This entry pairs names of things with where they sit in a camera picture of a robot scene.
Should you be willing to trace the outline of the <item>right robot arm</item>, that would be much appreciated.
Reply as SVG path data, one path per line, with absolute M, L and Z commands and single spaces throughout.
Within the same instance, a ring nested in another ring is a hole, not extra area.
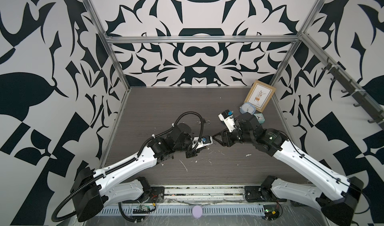
M 300 150 L 285 133 L 264 129 L 255 115 L 244 113 L 234 117 L 232 111 L 226 110 L 218 117 L 226 125 L 226 129 L 213 135 L 220 145 L 252 144 L 311 183 L 305 186 L 268 176 L 255 190 L 246 188 L 248 202 L 289 200 L 321 211 L 338 226 L 351 225 L 364 186 L 361 180 L 329 169 Z

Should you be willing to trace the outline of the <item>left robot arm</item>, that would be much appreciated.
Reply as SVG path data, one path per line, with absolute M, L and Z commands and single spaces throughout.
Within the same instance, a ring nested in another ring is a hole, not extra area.
M 181 123 L 187 115 L 200 119 L 200 132 L 194 139 L 191 128 Z M 139 151 L 118 163 L 92 171 L 81 170 L 76 177 L 70 195 L 54 210 L 51 220 L 61 222 L 76 216 L 79 222 L 96 216 L 109 203 L 115 193 L 113 188 L 133 175 L 171 159 L 176 152 L 191 154 L 205 141 L 203 131 L 205 119 L 197 112 L 182 113 L 172 126 L 158 135 L 152 135 Z

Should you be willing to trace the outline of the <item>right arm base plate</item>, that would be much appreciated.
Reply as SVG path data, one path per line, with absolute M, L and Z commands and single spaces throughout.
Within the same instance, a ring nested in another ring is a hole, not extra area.
M 268 202 L 270 200 L 269 191 L 262 186 L 245 186 L 245 200 L 249 203 Z

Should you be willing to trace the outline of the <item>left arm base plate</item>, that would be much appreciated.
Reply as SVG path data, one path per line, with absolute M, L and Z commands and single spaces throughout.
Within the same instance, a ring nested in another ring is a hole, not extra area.
M 163 201 L 164 195 L 165 187 L 151 187 L 149 195 L 145 197 L 145 203 L 160 203 Z

